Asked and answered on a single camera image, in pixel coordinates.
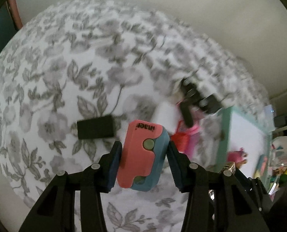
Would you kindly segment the teal-rimmed white tray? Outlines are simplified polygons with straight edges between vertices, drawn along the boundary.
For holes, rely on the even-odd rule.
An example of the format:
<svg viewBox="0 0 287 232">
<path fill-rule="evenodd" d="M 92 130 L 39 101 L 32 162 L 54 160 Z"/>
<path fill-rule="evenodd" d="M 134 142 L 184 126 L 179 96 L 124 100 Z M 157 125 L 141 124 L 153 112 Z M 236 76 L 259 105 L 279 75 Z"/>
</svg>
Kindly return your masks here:
<svg viewBox="0 0 287 232">
<path fill-rule="evenodd" d="M 226 164 L 227 154 L 244 148 L 247 164 L 241 167 L 246 177 L 253 177 L 257 162 L 262 154 L 268 157 L 267 167 L 263 177 L 260 177 L 267 188 L 270 181 L 268 165 L 270 163 L 272 135 L 259 125 L 252 116 L 243 114 L 237 107 L 221 109 L 221 139 L 216 152 L 214 172 L 219 172 Z"/>
</svg>

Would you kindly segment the grey floral tablecloth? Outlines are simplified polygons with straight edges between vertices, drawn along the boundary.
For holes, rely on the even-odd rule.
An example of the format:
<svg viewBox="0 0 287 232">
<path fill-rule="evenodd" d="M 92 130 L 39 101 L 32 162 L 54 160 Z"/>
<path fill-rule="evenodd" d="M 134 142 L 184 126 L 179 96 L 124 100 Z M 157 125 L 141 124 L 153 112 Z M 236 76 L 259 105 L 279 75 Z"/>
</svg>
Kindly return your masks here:
<svg viewBox="0 0 287 232">
<path fill-rule="evenodd" d="M 31 19 L 0 53 L 0 172 L 28 207 L 60 172 L 81 172 L 150 122 L 190 78 L 204 95 L 267 126 L 267 91 L 247 63 L 156 10 L 74 0 Z M 112 115 L 115 136 L 79 140 L 77 121 Z"/>
</svg>

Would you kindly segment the coral blue plastic toy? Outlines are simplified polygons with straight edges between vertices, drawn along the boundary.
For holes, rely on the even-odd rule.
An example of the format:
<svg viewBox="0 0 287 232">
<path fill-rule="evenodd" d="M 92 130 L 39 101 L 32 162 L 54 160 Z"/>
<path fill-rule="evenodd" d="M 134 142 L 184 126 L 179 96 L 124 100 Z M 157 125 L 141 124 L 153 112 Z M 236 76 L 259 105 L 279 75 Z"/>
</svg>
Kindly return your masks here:
<svg viewBox="0 0 287 232">
<path fill-rule="evenodd" d="M 121 188 L 147 192 L 161 175 L 170 137 L 159 124 L 134 120 L 128 125 L 117 173 Z"/>
</svg>

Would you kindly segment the white translucent box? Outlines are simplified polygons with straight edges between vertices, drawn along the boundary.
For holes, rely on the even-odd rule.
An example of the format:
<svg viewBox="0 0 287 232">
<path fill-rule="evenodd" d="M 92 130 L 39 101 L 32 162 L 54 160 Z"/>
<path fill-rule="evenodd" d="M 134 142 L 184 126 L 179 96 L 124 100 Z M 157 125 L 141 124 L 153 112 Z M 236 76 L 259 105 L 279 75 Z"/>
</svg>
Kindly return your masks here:
<svg viewBox="0 0 287 232">
<path fill-rule="evenodd" d="M 273 106 L 267 105 L 264 107 L 265 110 L 265 117 L 267 122 L 267 129 L 270 132 L 273 132 L 275 130 L 275 123 L 274 123 L 274 109 Z"/>
</svg>

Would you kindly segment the small black rectangular block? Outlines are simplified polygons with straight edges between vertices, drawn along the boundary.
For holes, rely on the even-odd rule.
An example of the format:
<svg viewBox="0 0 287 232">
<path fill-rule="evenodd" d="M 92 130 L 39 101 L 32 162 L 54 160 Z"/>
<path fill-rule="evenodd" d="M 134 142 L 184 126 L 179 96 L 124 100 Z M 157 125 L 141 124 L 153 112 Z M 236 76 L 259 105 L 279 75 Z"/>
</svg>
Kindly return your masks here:
<svg viewBox="0 0 287 232">
<path fill-rule="evenodd" d="M 115 133 L 112 115 L 77 121 L 79 140 L 112 138 Z"/>
</svg>

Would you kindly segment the black binder clip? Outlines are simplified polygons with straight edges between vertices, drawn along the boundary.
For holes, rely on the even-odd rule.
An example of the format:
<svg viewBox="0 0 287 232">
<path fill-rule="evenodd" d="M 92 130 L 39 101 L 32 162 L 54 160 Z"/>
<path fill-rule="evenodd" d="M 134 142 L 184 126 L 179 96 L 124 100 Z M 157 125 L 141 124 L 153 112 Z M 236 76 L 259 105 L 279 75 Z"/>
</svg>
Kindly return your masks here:
<svg viewBox="0 0 287 232">
<path fill-rule="evenodd" d="M 213 94 L 209 96 L 202 95 L 190 78 L 183 78 L 181 80 L 180 90 L 183 94 L 183 100 L 179 103 L 179 109 L 183 121 L 188 128 L 191 128 L 194 125 L 191 114 L 192 106 L 198 107 L 207 114 L 215 114 L 223 107 Z"/>
</svg>

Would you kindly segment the pink and red toy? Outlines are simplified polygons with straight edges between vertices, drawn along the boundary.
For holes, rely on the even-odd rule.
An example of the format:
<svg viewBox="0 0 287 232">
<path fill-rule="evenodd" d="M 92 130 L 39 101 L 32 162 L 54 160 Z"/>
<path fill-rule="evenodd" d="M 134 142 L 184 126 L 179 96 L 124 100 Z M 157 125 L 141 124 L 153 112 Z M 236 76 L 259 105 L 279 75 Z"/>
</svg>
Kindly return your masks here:
<svg viewBox="0 0 287 232">
<path fill-rule="evenodd" d="M 195 147 L 199 141 L 200 126 L 194 124 L 191 128 L 186 127 L 184 121 L 179 121 L 175 133 L 170 137 L 177 150 L 188 156 L 193 157 Z"/>
</svg>

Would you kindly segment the white plastic charger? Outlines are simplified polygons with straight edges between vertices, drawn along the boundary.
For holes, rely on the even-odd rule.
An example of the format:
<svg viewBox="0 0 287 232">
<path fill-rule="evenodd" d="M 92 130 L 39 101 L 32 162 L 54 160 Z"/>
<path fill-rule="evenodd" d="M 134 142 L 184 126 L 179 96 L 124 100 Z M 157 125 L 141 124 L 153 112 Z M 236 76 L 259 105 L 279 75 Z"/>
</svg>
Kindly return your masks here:
<svg viewBox="0 0 287 232">
<path fill-rule="evenodd" d="M 168 132 L 175 132 L 180 120 L 179 107 L 163 101 L 155 108 L 151 122 L 162 125 Z"/>
</svg>

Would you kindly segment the pink helmet puppy figure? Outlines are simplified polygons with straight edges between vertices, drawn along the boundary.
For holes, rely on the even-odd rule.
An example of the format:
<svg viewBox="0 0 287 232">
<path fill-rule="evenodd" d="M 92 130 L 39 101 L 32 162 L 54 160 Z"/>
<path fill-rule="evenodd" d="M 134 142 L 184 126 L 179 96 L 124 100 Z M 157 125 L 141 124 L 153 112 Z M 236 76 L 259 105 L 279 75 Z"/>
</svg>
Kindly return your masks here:
<svg viewBox="0 0 287 232">
<path fill-rule="evenodd" d="M 235 166 L 240 169 L 243 165 L 247 164 L 247 156 L 248 154 L 244 148 L 240 148 L 240 150 L 228 152 L 227 162 L 234 162 Z"/>
</svg>

